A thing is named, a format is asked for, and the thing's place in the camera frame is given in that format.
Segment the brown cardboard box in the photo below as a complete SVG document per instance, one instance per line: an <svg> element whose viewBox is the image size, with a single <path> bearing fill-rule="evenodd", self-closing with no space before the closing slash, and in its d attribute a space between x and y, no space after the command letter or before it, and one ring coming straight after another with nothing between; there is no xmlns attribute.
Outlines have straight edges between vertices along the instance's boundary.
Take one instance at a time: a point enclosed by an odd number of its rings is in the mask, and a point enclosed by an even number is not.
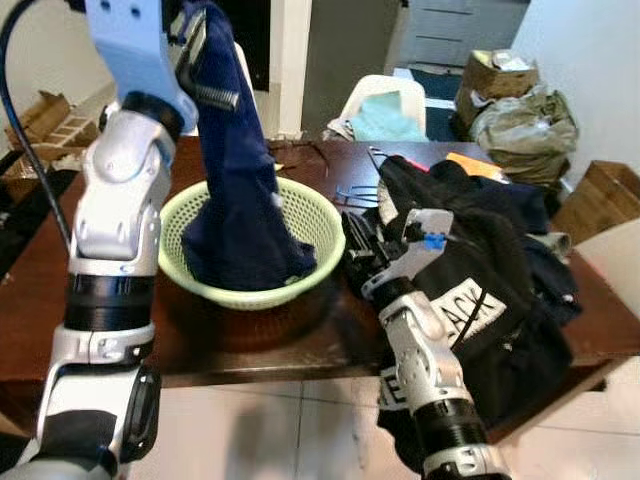
<svg viewBox="0 0 640 480"><path fill-rule="evenodd" d="M640 218L640 179L620 163L596 161L552 218L575 244Z"/></svg>
<svg viewBox="0 0 640 480"><path fill-rule="evenodd" d="M76 115L61 93L40 91L40 100L18 116L33 150L72 152L91 146L100 136L99 124L88 116Z"/></svg>
<svg viewBox="0 0 640 480"><path fill-rule="evenodd" d="M535 64L526 61L524 69L503 70L493 61L494 51L472 50L463 68L460 90L454 96L454 119L466 129L489 102L524 96L540 82Z"/></svg>

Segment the green plastic basket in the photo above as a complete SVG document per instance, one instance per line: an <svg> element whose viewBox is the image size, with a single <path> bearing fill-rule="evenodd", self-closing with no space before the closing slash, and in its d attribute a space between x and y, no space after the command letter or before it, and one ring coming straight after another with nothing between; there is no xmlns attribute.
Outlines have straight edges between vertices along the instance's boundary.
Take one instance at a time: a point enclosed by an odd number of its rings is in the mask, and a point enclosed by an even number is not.
<svg viewBox="0 0 640 480"><path fill-rule="evenodd" d="M328 197L297 180L280 177L279 193L283 197L282 214L289 233L297 241L314 247L316 268L310 274L297 276L283 287L270 291L225 291L206 285L191 274L180 236L195 220L198 211L209 200L205 180L175 193L160 211L163 232L159 241L157 265L166 278L180 288L224 308L239 311L266 310L291 302L328 279L346 251L340 212Z"/></svg>

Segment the orange card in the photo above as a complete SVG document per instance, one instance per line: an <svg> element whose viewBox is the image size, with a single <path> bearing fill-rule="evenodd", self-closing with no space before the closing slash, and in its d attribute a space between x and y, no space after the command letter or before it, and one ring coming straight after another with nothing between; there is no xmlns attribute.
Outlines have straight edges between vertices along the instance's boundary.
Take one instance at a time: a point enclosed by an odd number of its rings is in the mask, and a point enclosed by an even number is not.
<svg viewBox="0 0 640 480"><path fill-rule="evenodd" d="M502 168L498 165L485 163L485 161L477 160L475 157L457 154L457 152L449 152L449 154L445 155L445 159L460 165L471 177L484 177L490 180L498 180L498 182L508 182L506 174L503 173Z"/></svg>

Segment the olive plastic bag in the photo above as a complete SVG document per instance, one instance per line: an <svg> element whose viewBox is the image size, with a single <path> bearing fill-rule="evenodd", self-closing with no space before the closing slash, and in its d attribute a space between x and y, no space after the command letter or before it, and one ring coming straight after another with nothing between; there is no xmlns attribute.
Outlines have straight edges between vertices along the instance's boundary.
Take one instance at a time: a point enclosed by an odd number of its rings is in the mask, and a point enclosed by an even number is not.
<svg viewBox="0 0 640 480"><path fill-rule="evenodd" d="M557 189L570 169L580 138L567 97L547 84L493 101L468 133L506 177L550 189Z"/></svg>

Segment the black printed garment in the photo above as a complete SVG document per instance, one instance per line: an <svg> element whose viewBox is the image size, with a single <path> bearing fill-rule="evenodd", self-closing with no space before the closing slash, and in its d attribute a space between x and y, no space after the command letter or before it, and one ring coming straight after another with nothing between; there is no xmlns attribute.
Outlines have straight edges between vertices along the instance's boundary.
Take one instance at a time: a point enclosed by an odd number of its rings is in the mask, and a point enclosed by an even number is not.
<svg viewBox="0 0 640 480"><path fill-rule="evenodd" d="M581 311L576 283L567 266L529 236L506 184L468 175L449 160L421 166L402 156L385 157L378 174L379 204L364 212L396 221L408 210L443 209L462 221L466 211L485 209L506 215L524 236L522 257L516 259L511 251L472 233L467 250L453 259L440 257L416 279L430 301L453 316L465 314L477 292L488 293L484 314L472 326L471 342L456 349L488 435L492 426L549 396L567 374L573 356L562 329ZM351 285L362 297L361 283ZM392 436L402 465L422 480L419 467L406 465L397 445L412 429L404 413L387 402L397 383L390 370L389 342L379 325L387 348L379 365L378 426Z"/></svg>

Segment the teal cloth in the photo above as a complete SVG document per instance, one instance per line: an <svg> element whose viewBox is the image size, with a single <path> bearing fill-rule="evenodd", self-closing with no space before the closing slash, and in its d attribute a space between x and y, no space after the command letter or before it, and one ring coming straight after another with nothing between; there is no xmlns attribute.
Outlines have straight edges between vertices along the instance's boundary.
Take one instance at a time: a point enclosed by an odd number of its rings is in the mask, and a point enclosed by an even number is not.
<svg viewBox="0 0 640 480"><path fill-rule="evenodd" d="M347 120L352 136L362 142L426 142L424 128L402 111L401 93L390 91L365 97Z"/></svg>

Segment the dark brown table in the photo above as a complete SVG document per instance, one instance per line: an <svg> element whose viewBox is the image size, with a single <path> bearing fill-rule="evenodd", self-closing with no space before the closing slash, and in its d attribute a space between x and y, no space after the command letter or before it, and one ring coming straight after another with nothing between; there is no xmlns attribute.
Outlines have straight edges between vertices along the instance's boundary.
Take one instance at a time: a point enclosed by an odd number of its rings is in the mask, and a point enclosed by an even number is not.
<svg viewBox="0 0 640 480"><path fill-rule="evenodd" d="M35 429L49 370L52 332L64 314L67 251L50 218L32 234L8 273L0 275L0 431ZM549 396L489 430L493 442L530 428L577 393L594 387L640 348L639 320L598 268L579 253L570 265L580 316L564 328L573 361ZM148 365L166 388L251 381L357 378L378 370L381 329L374 311L334 273L297 300L269 310L214 305L160 276Z"/></svg>

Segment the navy blue garment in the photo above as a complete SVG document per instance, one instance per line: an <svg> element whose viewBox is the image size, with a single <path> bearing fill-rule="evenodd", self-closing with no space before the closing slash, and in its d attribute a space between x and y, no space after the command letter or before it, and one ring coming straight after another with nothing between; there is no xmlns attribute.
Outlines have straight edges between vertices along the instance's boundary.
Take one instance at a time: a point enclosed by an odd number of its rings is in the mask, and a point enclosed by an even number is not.
<svg viewBox="0 0 640 480"><path fill-rule="evenodd" d="M237 86L234 27L221 12L207 14L207 46L197 82ZM182 234L189 271L225 291L270 291L316 268L314 247L289 233L282 214L276 160L264 133L228 128L232 111L197 105L198 141L209 200Z"/></svg>

